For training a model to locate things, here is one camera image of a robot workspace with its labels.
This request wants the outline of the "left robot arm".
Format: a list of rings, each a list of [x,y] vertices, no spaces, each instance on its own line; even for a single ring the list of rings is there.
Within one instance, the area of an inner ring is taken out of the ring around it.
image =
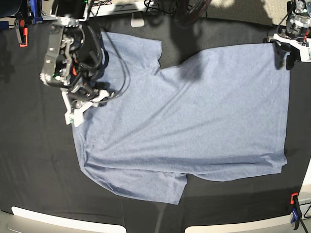
[[[270,37],[286,57],[286,69],[291,70],[296,62],[311,61],[311,2],[309,0],[290,0],[287,2],[285,29],[278,24],[276,33]]]

